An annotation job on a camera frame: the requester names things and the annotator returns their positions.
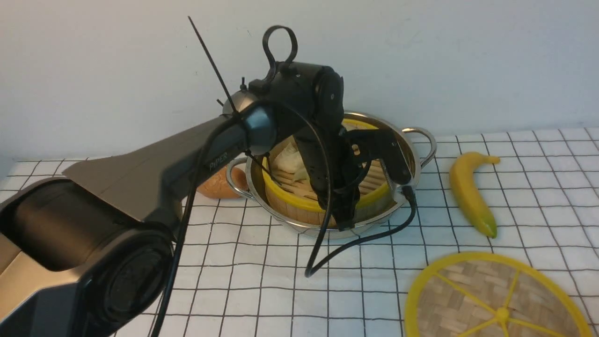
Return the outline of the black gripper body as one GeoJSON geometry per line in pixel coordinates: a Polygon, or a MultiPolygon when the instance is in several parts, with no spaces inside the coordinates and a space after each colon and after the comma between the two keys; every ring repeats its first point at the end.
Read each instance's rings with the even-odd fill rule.
{"type": "Polygon", "coordinates": [[[340,231],[355,226],[356,205],[360,198],[357,178],[362,169],[353,157],[354,151],[342,130],[332,134],[318,130],[318,139],[312,130],[301,129],[294,134],[310,185],[317,195],[318,205],[328,205],[328,183],[332,182],[332,221],[340,231]]]}

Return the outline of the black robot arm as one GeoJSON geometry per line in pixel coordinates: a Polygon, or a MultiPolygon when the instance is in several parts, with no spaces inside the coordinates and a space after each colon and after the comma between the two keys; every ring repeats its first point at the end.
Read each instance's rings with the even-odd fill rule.
{"type": "Polygon", "coordinates": [[[279,62],[223,114],[124,155],[82,161],[1,203],[1,335],[108,337],[173,285],[182,200],[242,152],[292,136],[321,207],[354,226],[362,169],[329,66],[279,62]]]}

